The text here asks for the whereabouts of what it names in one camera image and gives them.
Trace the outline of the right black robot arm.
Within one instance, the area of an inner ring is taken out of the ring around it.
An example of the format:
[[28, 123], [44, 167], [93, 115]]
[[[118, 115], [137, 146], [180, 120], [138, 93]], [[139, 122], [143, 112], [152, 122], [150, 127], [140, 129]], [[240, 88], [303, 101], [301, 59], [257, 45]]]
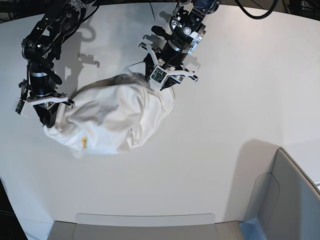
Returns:
[[18, 85], [21, 94], [15, 111], [19, 115], [29, 104], [40, 122], [51, 128], [60, 104], [74, 107], [74, 101], [67, 94], [56, 91], [63, 81], [55, 73], [54, 60], [60, 59], [62, 44], [91, 17], [87, 14], [88, 6], [100, 7], [95, 0], [55, 0], [23, 39], [21, 54], [27, 66], [26, 78]]

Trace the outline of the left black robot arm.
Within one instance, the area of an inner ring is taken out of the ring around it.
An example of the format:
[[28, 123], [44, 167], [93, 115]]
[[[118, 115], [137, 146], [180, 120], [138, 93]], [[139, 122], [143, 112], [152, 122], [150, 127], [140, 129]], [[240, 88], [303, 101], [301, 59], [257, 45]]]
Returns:
[[214, 13], [219, 5], [219, 0], [178, 1], [168, 23], [171, 33], [161, 26], [152, 26], [151, 31], [165, 40], [164, 46], [155, 48], [144, 42], [139, 46], [147, 51], [143, 60], [144, 80], [153, 90], [170, 88], [180, 84], [184, 78], [198, 81], [195, 72], [184, 66], [184, 60], [193, 53], [206, 34], [204, 18]]

